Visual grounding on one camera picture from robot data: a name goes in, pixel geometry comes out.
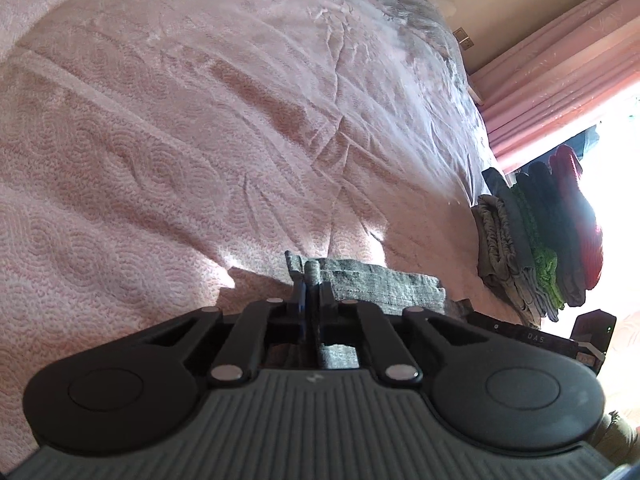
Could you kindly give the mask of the stack of folded clothes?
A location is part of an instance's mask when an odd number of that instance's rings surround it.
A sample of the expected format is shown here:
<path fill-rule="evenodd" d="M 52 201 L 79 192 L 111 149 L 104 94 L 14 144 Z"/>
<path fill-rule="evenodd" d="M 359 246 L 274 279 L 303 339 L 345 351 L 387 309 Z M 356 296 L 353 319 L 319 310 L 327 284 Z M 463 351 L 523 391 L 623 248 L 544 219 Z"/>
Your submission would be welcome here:
<path fill-rule="evenodd" d="M 582 192 L 574 148 L 559 145 L 517 172 L 512 184 L 496 168 L 483 178 L 489 192 L 471 211 L 484 285 L 533 328 L 583 306 L 600 282 L 603 233 Z"/>

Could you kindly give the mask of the pink and grey bedspread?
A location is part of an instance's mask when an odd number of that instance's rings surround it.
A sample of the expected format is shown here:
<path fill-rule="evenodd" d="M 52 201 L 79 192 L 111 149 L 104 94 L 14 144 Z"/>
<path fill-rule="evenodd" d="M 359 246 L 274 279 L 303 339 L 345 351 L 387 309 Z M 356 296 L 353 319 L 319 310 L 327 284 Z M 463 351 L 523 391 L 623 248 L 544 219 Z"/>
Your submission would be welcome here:
<path fill-rule="evenodd" d="M 436 0 L 1 0 L 1 467 L 47 364 L 290 280 L 438 278 L 495 318 L 494 163 Z"/>

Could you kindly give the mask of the grey plaid shirt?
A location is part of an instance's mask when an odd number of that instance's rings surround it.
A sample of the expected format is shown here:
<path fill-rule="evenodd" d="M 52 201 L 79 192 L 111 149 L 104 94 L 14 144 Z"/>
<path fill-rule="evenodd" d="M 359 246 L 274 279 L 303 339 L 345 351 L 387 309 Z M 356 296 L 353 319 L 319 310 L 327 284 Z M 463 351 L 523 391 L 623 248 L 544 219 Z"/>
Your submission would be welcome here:
<path fill-rule="evenodd" d="M 438 278 L 411 274 L 355 259 L 308 258 L 288 250 L 288 274 L 306 286 L 307 311 L 320 314 L 342 300 L 377 304 L 383 313 L 400 315 L 408 307 L 448 314 L 452 303 Z"/>

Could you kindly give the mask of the pink curtain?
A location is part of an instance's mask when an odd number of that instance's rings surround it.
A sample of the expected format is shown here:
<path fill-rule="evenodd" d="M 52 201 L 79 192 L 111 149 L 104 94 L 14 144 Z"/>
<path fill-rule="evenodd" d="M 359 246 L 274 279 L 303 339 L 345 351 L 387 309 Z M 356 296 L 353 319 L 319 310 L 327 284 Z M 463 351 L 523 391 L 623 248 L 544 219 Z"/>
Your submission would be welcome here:
<path fill-rule="evenodd" d="M 470 76 L 491 151 L 509 172 L 639 81 L 639 0 L 586 0 Z"/>

